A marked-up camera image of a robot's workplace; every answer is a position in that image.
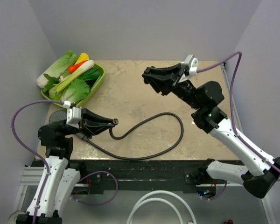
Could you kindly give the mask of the grey shower head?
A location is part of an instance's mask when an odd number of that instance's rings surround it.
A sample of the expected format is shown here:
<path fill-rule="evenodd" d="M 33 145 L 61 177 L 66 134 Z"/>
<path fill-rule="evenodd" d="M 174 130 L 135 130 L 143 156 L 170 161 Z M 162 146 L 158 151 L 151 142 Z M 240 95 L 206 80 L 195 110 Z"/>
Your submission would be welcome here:
<path fill-rule="evenodd" d="M 59 110 L 53 112 L 49 117 L 49 124 L 57 121 L 63 121 L 67 118 L 67 112 L 64 110 Z"/>

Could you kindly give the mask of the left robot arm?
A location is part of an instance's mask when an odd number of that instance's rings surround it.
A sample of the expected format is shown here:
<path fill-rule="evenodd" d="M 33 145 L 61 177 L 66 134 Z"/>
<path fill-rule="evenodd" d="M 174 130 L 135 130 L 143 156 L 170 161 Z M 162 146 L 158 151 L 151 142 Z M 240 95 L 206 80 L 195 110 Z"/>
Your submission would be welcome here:
<path fill-rule="evenodd" d="M 24 214 L 16 218 L 18 224 L 60 224 L 62 212 L 76 183 L 87 179 L 82 162 L 71 162 L 73 138 L 81 133 L 88 138 L 118 124 L 88 109 L 72 107 L 63 120 L 42 126 L 38 130 L 41 145 L 46 148 L 42 176 L 35 196 Z"/>

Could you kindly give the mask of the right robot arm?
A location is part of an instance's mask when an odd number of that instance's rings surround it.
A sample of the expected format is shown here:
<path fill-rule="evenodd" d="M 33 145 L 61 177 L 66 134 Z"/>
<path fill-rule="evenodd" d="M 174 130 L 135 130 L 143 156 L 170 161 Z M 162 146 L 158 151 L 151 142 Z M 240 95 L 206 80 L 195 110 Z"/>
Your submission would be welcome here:
<path fill-rule="evenodd" d="M 242 165 L 232 165 L 207 159 L 189 176 L 196 185 L 221 179 L 243 185 L 257 198 L 264 198 L 280 177 L 280 157 L 272 157 L 233 127 L 218 105 L 224 100 L 222 88 L 216 81 L 208 81 L 196 88 L 186 79 L 188 71 L 178 63 L 167 68 L 147 67 L 142 74 L 149 84 L 163 96 L 175 94 L 195 110 L 191 114 L 195 125 L 228 147 Z"/>

